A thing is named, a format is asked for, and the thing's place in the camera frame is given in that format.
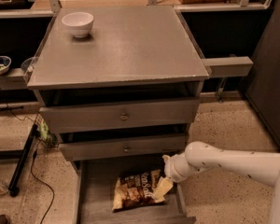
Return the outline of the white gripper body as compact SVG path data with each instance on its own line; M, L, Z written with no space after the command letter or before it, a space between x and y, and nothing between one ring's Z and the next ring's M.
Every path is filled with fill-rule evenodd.
M180 183L190 176L190 168L184 153L174 156L163 155L164 173L175 183Z

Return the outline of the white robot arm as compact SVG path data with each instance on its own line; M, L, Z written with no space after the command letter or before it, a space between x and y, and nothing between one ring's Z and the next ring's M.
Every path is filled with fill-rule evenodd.
M269 224L280 224L280 153L227 150L204 142L189 143L181 154L163 155L164 173L152 194L156 201L191 175L219 167L274 188Z

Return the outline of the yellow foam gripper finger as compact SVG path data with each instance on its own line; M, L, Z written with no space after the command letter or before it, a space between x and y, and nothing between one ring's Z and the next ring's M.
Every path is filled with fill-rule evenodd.
M161 177L156 189L153 192L152 198L155 201L163 201L164 195L173 187L173 181L168 177Z

